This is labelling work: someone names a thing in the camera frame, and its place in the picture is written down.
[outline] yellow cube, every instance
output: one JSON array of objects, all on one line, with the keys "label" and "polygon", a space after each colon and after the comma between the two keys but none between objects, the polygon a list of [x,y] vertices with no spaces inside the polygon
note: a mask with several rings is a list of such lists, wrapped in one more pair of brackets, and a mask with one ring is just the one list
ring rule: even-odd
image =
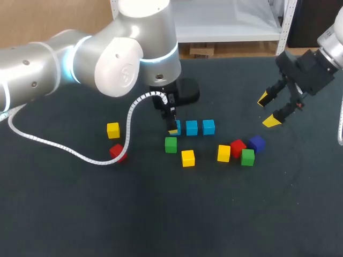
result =
[{"label": "yellow cube", "polygon": [[120,138],[120,129],[118,122],[107,124],[107,135],[109,139]]},{"label": "yellow cube", "polygon": [[194,156],[193,150],[182,151],[181,155],[182,155],[182,166],[183,167],[195,166],[195,156]]},{"label": "yellow cube", "polygon": [[218,162],[229,162],[230,161],[230,146],[219,145],[218,147]]}]

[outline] red cube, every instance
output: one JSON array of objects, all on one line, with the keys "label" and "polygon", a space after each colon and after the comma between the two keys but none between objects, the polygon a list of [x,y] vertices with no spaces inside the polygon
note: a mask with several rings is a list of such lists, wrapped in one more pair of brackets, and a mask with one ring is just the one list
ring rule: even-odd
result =
[{"label": "red cube", "polygon": [[[109,153],[112,157],[112,159],[117,158],[119,156],[119,154],[122,152],[123,147],[120,144],[116,144],[114,147],[112,147],[109,150]],[[118,161],[118,162],[122,162],[126,159],[127,155],[126,153],[124,154],[124,156]]]},{"label": "red cube", "polygon": [[242,142],[242,140],[237,140],[231,143],[231,154],[238,159],[241,157],[242,150],[246,149],[247,146]]}]

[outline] robotic arm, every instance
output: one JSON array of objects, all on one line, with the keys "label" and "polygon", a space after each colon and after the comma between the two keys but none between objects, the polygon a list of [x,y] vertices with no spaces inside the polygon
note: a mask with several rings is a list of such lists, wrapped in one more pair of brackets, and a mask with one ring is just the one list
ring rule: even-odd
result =
[{"label": "robotic arm", "polygon": [[[290,91],[290,102],[267,118],[263,122],[265,126],[283,124],[296,109],[304,108],[303,100],[307,95],[316,95],[334,80],[333,75],[337,71],[343,69],[343,8],[337,15],[335,24],[318,38],[318,44],[320,47],[317,51],[309,50],[299,58],[286,51],[276,58],[281,80],[267,88],[258,104],[262,107],[266,106],[286,86]],[[341,145],[343,145],[342,127],[343,106],[338,134]]]},{"label": "robotic arm", "polygon": [[80,83],[120,97],[135,85],[141,69],[169,131],[177,129],[175,106],[194,102],[197,86],[182,95],[181,65],[169,0],[119,0],[120,13],[95,35],[63,31],[46,42],[0,50],[0,112]]}]

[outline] floor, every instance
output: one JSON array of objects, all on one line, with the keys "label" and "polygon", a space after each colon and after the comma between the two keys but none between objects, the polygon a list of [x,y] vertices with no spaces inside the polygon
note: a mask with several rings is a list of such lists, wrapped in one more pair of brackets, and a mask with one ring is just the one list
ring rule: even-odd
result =
[{"label": "floor", "polygon": [[[229,42],[215,43],[214,55],[209,58],[230,58],[230,57],[264,57],[275,56],[277,41],[270,42]],[[180,44],[180,57],[182,59],[193,59],[190,54],[190,44]],[[293,55],[303,55],[307,50],[317,48],[287,48]]]}]

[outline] wooden wall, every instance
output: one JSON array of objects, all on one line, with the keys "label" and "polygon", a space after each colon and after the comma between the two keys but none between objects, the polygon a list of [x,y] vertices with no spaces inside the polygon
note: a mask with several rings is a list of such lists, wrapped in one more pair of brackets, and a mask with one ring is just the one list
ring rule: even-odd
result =
[{"label": "wooden wall", "polygon": [[68,28],[96,33],[112,20],[109,0],[0,0],[0,48],[44,41]]}]

